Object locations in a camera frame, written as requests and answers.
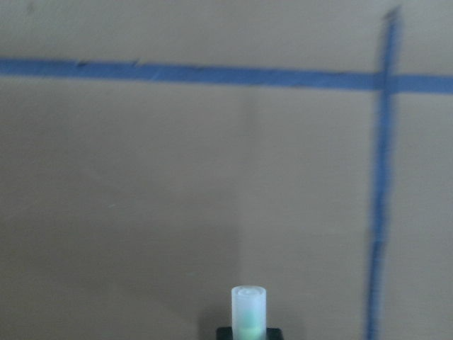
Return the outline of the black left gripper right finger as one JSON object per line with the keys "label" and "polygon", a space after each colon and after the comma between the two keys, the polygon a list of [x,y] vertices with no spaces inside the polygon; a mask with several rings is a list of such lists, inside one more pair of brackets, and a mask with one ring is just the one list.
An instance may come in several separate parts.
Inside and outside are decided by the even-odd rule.
{"label": "black left gripper right finger", "polygon": [[284,340],[282,330],[280,328],[267,328],[266,340]]}

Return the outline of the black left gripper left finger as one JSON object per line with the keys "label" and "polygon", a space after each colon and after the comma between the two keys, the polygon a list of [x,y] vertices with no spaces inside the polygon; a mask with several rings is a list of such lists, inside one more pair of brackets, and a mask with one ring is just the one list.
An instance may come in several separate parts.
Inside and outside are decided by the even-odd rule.
{"label": "black left gripper left finger", "polygon": [[219,327],[216,330],[216,340],[233,340],[231,327]]}

